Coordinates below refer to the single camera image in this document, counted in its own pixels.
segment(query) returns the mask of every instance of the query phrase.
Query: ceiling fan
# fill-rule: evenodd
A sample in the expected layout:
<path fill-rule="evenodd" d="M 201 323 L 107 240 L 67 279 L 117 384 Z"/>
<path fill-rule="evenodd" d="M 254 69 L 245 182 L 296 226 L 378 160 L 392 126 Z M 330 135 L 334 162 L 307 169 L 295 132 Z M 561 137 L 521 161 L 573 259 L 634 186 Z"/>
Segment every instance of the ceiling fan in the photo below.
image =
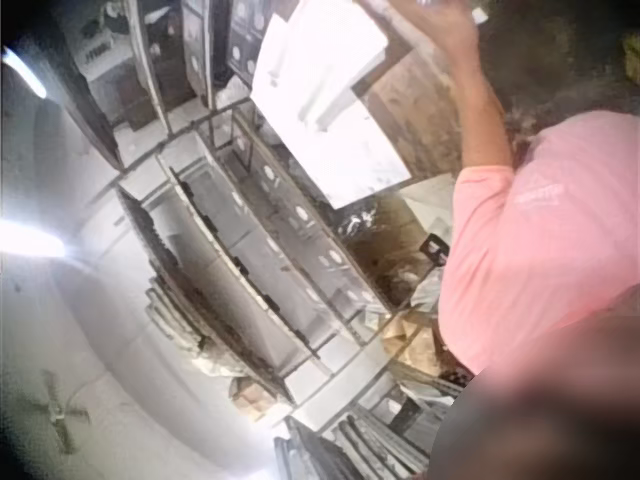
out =
<path fill-rule="evenodd" d="M 60 402 L 58 377 L 55 373 L 43 370 L 42 376 L 49 401 L 48 403 L 37 403 L 27 400 L 30 404 L 29 410 L 48 417 L 49 423 L 58 436 L 61 452 L 64 455 L 73 455 L 78 451 L 78 448 L 69 430 L 68 422 L 74 420 L 91 424 L 89 412 L 82 407 L 70 405 L 69 402 Z"/>

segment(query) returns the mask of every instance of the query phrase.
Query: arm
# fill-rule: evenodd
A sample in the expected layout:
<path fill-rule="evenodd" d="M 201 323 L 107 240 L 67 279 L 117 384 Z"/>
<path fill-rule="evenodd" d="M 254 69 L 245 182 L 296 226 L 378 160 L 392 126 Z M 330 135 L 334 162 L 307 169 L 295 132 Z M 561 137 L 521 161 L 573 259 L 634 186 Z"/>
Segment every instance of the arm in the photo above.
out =
<path fill-rule="evenodd" d="M 502 122 L 502 110 L 482 73 L 478 29 L 467 0 L 439 0 L 432 6 L 417 0 L 391 4 L 445 53 L 456 87 L 462 127 L 463 167 L 513 166 Z"/>

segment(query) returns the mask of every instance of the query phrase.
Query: wooden board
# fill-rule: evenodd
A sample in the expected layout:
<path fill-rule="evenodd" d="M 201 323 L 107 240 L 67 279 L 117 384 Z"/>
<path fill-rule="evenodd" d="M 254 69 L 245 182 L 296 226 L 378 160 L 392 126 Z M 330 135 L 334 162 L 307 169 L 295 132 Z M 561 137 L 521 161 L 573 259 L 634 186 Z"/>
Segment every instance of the wooden board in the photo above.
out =
<path fill-rule="evenodd" d="M 149 256 L 152 267 L 165 282 L 167 294 L 171 300 L 203 334 L 211 337 L 234 360 L 243 365 L 247 375 L 254 378 L 271 394 L 293 404 L 291 393 L 284 381 L 274 373 L 273 368 L 254 353 L 232 326 L 213 313 L 207 298 L 184 274 L 177 258 L 158 236 L 153 219 L 140 202 L 122 187 L 118 187 L 116 192 L 126 217 Z"/>

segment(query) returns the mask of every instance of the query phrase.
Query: hand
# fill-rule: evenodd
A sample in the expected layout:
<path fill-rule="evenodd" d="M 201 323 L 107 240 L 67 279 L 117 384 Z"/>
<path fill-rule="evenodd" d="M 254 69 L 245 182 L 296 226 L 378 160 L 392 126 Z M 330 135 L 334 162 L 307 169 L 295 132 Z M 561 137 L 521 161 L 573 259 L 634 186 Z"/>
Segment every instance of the hand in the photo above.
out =
<path fill-rule="evenodd" d="M 478 27 L 468 0 L 390 0 L 408 21 L 424 32 L 444 51 L 452 65 L 478 63 Z"/>

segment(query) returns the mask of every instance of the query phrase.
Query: pink t-shirt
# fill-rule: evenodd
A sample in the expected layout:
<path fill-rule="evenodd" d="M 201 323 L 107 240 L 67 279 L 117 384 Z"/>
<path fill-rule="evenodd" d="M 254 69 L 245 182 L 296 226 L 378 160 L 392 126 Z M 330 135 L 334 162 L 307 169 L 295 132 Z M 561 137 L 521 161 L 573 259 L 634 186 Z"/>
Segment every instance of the pink t-shirt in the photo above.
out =
<path fill-rule="evenodd" d="M 525 165 L 472 167 L 454 194 L 440 330 L 474 373 L 640 282 L 640 118 L 573 117 Z"/>

